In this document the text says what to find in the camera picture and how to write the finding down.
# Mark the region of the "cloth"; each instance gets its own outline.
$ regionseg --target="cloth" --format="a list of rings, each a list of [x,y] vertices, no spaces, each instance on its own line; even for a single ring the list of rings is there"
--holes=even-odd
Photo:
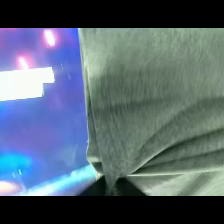
[[[224,195],[224,29],[79,29],[88,160],[113,191]]]

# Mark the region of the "gray fabric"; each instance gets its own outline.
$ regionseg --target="gray fabric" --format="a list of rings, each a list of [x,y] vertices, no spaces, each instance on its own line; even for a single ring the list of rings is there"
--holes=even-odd
[[[88,159],[109,189],[224,195],[224,30],[79,29]]]

